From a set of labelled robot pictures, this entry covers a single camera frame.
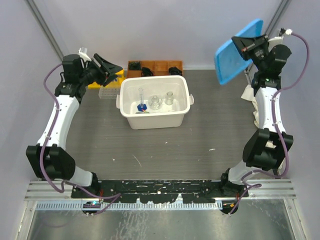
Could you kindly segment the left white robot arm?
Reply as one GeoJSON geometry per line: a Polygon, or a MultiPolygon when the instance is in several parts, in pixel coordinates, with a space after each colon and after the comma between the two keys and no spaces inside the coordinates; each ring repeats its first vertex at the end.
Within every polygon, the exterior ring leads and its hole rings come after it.
{"type": "Polygon", "coordinates": [[[88,198],[100,193],[96,173],[76,165],[66,151],[67,136],[75,113],[93,83],[107,86],[118,76],[122,67],[103,59],[99,54],[92,58],[85,53],[69,54],[55,66],[43,80],[44,89],[52,97],[53,109],[43,134],[35,145],[29,145],[26,156],[35,175],[47,181],[57,192],[65,191],[65,184],[82,189],[88,198]],[[61,68],[60,82],[54,91],[49,90],[47,81],[54,70],[61,68]]]}

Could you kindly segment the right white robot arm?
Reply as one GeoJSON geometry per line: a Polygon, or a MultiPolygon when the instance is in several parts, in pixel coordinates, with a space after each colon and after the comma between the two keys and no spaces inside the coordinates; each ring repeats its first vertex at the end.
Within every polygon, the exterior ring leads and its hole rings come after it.
{"type": "Polygon", "coordinates": [[[291,50],[283,44],[269,48],[267,35],[231,38],[244,60],[257,67],[251,86],[258,106],[258,129],[244,146],[242,161],[227,169],[220,178],[219,191],[225,197],[241,194],[249,187],[246,180],[261,173],[270,177],[289,162],[289,149],[294,138],[286,133],[280,113],[281,72],[291,50]]]}

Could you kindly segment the white plastic tub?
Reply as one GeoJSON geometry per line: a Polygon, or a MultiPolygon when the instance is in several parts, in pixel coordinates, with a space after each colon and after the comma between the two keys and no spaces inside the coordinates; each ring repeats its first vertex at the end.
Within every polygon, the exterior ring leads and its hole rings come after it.
{"type": "Polygon", "coordinates": [[[193,104],[180,75],[127,78],[116,97],[116,107],[133,130],[179,127],[193,104]]]}

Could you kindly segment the yellow test tube rack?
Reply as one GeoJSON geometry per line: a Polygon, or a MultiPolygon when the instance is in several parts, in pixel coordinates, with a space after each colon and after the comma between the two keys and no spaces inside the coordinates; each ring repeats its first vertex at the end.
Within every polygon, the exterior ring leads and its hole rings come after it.
{"type": "Polygon", "coordinates": [[[116,73],[117,78],[110,82],[107,86],[102,86],[97,84],[96,82],[88,85],[88,89],[99,89],[99,88],[120,88],[122,82],[125,80],[125,71],[122,69],[121,71],[116,73]]]}

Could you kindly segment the clear glass flask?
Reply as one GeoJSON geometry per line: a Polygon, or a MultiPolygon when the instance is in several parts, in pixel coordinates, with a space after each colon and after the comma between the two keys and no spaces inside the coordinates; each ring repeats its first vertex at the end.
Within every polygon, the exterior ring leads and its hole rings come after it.
{"type": "Polygon", "coordinates": [[[148,104],[152,110],[158,110],[160,109],[163,101],[161,98],[159,98],[157,95],[153,95],[150,97],[148,104]]]}
{"type": "Polygon", "coordinates": [[[165,104],[171,106],[174,103],[174,94],[172,91],[166,93],[165,104]]]}

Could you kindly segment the blue plastic lid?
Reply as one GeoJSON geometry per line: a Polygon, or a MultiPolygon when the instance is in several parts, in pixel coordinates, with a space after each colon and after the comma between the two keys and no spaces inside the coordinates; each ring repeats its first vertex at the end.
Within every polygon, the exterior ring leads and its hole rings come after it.
{"type": "MultiPolygon", "coordinates": [[[[235,34],[236,37],[253,38],[262,33],[264,21],[255,19],[235,34]]],[[[243,72],[253,61],[243,60],[235,44],[230,38],[215,52],[214,65],[216,76],[220,85],[225,85],[243,72]]]]}

